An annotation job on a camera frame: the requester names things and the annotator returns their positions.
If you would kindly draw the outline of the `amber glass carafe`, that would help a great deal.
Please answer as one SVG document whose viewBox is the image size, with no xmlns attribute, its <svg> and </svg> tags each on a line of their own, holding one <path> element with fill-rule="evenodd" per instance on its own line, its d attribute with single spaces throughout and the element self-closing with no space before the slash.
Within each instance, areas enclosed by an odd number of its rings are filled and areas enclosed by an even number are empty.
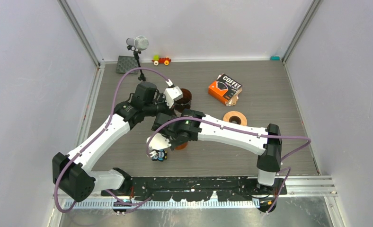
<svg viewBox="0 0 373 227">
<path fill-rule="evenodd" d="M 183 150 L 187 147 L 188 142 L 182 143 L 174 148 L 174 150 Z"/>
</svg>

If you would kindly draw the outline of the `orange coffee filter box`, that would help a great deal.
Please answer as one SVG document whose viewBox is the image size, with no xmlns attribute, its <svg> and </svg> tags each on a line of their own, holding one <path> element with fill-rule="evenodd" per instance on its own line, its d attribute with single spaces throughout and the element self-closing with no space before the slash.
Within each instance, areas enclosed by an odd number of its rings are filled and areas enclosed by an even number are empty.
<svg viewBox="0 0 373 227">
<path fill-rule="evenodd" d="M 208 86 L 208 94 L 225 106 L 236 105 L 242 92 L 243 85 L 227 74 L 220 74 L 217 79 Z"/>
</svg>

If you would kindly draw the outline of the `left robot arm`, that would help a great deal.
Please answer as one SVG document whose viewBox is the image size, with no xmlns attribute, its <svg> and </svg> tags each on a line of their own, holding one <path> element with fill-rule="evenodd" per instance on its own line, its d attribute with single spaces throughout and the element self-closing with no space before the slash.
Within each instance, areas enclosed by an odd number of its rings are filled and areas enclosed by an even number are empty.
<svg viewBox="0 0 373 227">
<path fill-rule="evenodd" d="M 127 195 L 131 183 L 126 172 L 118 168 L 92 171 L 93 166 L 114 142 L 145 117 L 174 115 L 174 104 L 182 96 L 178 86 L 172 85 L 161 93 L 153 83 L 139 83 L 135 92 L 126 101 L 116 104 L 111 115 L 83 143 L 66 155 L 59 152 L 53 157 L 53 183 L 75 202 L 106 189 L 113 189 L 120 196 Z"/>
</svg>

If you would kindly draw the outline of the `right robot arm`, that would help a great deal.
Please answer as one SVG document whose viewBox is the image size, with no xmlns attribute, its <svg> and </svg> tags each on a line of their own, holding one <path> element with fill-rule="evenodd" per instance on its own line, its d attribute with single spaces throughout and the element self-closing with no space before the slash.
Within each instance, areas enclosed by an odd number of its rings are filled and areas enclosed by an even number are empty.
<svg viewBox="0 0 373 227">
<path fill-rule="evenodd" d="M 257 155 L 256 188 L 268 194 L 275 188 L 281 169 L 282 139 L 279 126 L 249 127 L 216 119 L 203 112 L 185 109 L 180 116 L 159 113 L 147 138 L 149 150 L 162 150 L 189 141 L 213 141 L 245 149 Z"/>
</svg>

